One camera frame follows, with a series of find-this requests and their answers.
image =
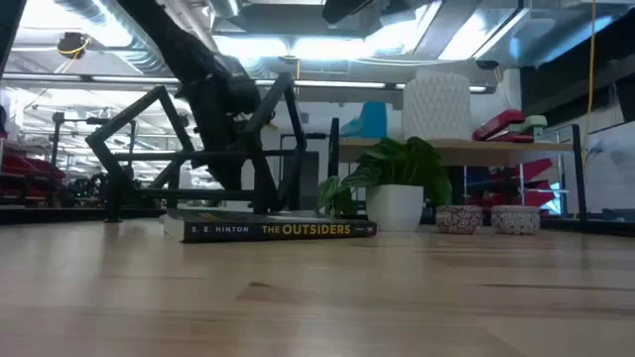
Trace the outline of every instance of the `white pot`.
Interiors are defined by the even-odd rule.
[[[377,230],[414,232],[424,210],[424,188],[386,184],[366,187],[366,213]]]

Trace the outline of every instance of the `small pot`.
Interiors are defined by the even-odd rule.
[[[540,230],[540,209],[521,205],[494,206],[492,227],[501,234],[536,234]]]
[[[377,230],[414,232],[424,209],[424,188],[384,184],[366,187],[366,213]]]
[[[441,233],[472,234],[483,223],[483,210],[475,205],[446,205],[437,208]]]

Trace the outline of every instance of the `white vase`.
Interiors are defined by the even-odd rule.
[[[366,214],[377,230],[414,232],[424,210],[424,188],[385,184],[366,187]]]
[[[404,89],[406,138],[471,140],[469,79],[421,69]]]

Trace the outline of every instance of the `book cover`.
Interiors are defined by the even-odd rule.
[[[313,211],[258,216],[250,212],[169,209],[165,232],[184,243],[371,237],[374,222]]]

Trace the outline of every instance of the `blue object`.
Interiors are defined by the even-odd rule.
[[[351,120],[339,130],[340,137],[380,139],[388,135],[386,103],[367,102],[358,119]]]

